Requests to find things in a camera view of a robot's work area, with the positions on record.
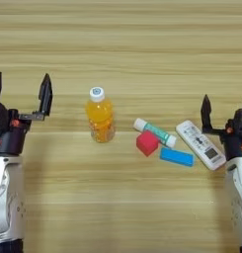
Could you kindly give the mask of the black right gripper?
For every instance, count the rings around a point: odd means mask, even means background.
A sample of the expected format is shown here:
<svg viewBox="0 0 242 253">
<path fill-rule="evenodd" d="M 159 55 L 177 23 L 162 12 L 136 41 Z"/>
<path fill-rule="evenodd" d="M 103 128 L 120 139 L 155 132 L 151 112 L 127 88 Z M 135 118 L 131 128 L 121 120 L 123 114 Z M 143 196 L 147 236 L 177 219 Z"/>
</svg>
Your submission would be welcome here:
<svg viewBox="0 0 242 253">
<path fill-rule="evenodd" d="M 227 121 L 225 128 L 215 129 L 210 123 L 210 113 L 210 100 L 208 95 L 205 95 L 201 108 L 202 132 L 219 136 L 227 161 L 236 157 L 242 157 L 242 127 L 230 119 Z"/>
</svg>

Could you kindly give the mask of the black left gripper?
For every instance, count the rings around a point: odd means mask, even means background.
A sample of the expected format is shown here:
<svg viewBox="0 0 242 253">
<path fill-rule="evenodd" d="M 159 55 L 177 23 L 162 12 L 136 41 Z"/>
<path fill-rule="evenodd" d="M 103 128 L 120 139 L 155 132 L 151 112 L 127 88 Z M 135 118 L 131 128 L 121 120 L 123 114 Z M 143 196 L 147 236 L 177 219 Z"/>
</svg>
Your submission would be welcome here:
<svg viewBox="0 0 242 253">
<path fill-rule="evenodd" d="M 0 72 L 0 94 L 2 89 L 2 73 Z M 8 129 L 0 135 L 0 155 L 20 155 L 23 151 L 26 134 L 32 121 L 42 121 L 43 116 L 50 114 L 52 103 L 52 87 L 48 74 L 40 84 L 39 112 L 20 114 L 18 110 L 8 111 Z"/>
</svg>

